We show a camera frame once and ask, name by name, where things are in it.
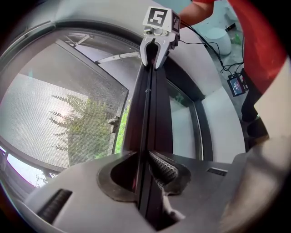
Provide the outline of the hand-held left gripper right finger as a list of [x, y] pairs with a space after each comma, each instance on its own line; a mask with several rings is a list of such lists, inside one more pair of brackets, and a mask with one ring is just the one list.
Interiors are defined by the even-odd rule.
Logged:
[[149, 152], [149, 223], [154, 228], [220, 228], [246, 154], [231, 164]]

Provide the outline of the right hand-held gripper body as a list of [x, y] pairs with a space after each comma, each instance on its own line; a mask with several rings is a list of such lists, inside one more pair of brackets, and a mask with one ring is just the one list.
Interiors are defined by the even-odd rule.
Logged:
[[169, 43], [169, 48], [178, 46], [181, 19], [169, 8], [149, 7], [143, 20], [144, 36]]

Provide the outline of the metal scissor window stay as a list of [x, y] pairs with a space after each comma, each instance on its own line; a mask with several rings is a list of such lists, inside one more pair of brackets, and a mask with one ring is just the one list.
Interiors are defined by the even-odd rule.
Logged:
[[76, 47], [90, 38], [92, 37], [89, 34], [68, 34], [65, 35], [65, 42], [72, 47]]

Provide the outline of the white rounded chair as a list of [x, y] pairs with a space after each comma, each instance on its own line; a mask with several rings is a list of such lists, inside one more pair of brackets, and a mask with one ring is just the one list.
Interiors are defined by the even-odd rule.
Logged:
[[231, 40], [224, 29], [211, 28], [205, 33], [204, 37], [219, 55], [226, 56], [231, 53]]

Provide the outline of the person's left hand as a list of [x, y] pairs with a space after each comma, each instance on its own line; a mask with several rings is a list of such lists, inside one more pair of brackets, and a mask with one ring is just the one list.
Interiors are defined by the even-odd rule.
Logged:
[[270, 138], [247, 153], [239, 184], [223, 212], [221, 233], [246, 233], [267, 213], [291, 172], [291, 135]]

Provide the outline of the small black display device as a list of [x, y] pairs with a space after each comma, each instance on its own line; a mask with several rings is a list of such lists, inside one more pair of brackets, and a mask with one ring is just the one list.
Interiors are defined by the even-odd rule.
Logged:
[[227, 83], [234, 97], [245, 94], [248, 90], [241, 73], [235, 72], [234, 74], [229, 75]]

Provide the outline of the dark long panel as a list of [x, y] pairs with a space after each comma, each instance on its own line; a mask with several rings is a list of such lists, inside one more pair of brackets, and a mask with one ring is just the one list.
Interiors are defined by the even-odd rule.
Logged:
[[171, 221], [159, 187], [172, 152], [164, 70], [105, 69], [73, 45], [130, 39], [81, 28], [42, 30], [0, 56], [0, 147], [41, 170], [46, 183], [13, 181], [1, 159], [7, 212], [25, 232], [154, 233]]

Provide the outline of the person's right forearm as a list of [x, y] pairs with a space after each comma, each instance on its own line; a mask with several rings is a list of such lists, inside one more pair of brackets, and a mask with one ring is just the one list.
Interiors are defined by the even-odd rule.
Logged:
[[188, 25], [198, 24], [213, 14], [215, 0], [192, 0], [180, 13], [181, 21]]

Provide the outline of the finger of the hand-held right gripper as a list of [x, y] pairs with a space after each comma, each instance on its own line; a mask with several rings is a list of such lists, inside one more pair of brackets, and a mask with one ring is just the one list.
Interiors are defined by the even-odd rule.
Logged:
[[145, 67], [147, 67], [150, 63], [150, 52], [148, 50], [149, 50], [151, 41], [152, 41], [152, 38], [144, 37], [140, 44], [140, 56], [141, 56], [142, 63]]
[[155, 44], [158, 46], [155, 58], [155, 68], [160, 69], [169, 54], [169, 50], [174, 48], [174, 41], [169, 41], [166, 38], [156, 38]]

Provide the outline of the small trees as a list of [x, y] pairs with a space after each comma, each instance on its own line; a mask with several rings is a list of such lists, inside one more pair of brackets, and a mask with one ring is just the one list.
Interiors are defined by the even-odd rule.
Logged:
[[[35, 159], [56, 170], [121, 151], [130, 106], [121, 98], [116, 106], [72, 93], [43, 94], [35, 102]], [[108, 121], [120, 117], [116, 133]]]

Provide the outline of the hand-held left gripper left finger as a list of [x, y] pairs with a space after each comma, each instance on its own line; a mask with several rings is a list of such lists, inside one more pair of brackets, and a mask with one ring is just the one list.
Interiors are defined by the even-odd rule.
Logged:
[[131, 191], [137, 154], [114, 154], [80, 163], [14, 200], [37, 233], [156, 233]]

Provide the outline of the open glass window sash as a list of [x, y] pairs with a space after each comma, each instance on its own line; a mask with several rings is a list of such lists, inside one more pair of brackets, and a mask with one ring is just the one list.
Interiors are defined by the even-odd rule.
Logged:
[[82, 95], [116, 106], [128, 89], [62, 40], [14, 45], [0, 58], [0, 144], [18, 159], [34, 158], [35, 102], [43, 94]]

